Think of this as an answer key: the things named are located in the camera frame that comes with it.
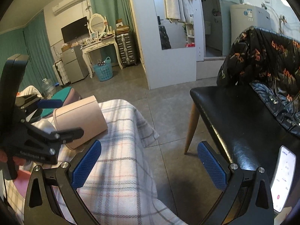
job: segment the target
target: photo frame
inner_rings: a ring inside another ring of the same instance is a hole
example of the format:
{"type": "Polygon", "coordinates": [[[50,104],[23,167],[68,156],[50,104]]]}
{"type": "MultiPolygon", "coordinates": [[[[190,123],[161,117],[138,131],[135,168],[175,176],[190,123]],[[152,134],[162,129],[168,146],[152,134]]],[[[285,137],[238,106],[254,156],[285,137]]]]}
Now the photo frame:
{"type": "Polygon", "coordinates": [[[89,44],[92,43],[92,41],[93,41],[92,38],[87,38],[87,39],[86,39],[86,44],[89,45],[89,44]]]}
{"type": "Polygon", "coordinates": [[[96,39],[99,39],[99,34],[98,34],[98,31],[94,32],[91,34],[91,37],[92,37],[92,40],[96,40],[96,39]]]}

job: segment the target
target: human hand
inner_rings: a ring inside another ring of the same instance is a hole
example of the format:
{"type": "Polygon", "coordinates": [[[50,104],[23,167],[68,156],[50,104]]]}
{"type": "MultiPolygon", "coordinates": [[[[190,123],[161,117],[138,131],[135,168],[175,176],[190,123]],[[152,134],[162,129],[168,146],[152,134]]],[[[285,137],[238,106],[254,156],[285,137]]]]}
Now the human hand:
{"type": "MultiPolygon", "coordinates": [[[[25,159],[19,157],[13,157],[13,161],[19,166],[23,166],[26,163],[25,159]]],[[[3,150],[0,150],[0,162],[7,162],[7,155],[3,150]]]]}

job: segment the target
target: washing machine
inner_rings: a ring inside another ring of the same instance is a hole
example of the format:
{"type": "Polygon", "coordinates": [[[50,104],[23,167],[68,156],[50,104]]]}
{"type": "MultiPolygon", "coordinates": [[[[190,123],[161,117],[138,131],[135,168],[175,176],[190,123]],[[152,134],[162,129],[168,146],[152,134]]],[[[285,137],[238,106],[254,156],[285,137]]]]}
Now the washing machine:
{"type": "Polygon", "coordinates": [[[248,4],[230,6],[231,14],[231,43],[247,28],[257,26],[271,30],[270,14],[264,9],[248,4]]]}

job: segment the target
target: silver suitcase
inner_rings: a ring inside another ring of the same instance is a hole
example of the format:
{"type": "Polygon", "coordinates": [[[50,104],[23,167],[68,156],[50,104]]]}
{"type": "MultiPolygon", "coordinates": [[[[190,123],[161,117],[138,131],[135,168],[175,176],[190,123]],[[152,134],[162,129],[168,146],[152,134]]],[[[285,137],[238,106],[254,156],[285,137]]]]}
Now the silver suitcase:
{"type": "Polygon", "coordinates": [[[117,36],[120,57],[124,66],[137,64],[137,50],[132,32],[117,36]]]}

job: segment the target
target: white towel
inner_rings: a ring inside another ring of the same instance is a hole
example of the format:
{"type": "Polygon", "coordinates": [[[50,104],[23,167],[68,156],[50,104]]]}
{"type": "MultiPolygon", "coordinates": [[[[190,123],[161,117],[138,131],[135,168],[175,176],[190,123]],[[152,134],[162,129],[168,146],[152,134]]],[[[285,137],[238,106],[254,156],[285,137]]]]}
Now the white towel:
{"type": "Polygon", "coordinates": [[[191,0],[164,0],[166,19],[171,23],[183,22],[190,24],[194,8],[191,0]]]}
{"type": "Polygon", "coordinates": [[[182,0],[182,5],[183,5],[185,22],[187,24],[191,24],[193,21],[193,18],[191,17],[191,15],[193,15],[195,13],[195,10],[192,5],[192,1],[191,0],[182,0]]]}
{"type": "Polygon", "coordinates": [[[178,0],[164,0],[166,19],[180,19],[178,0]]]}

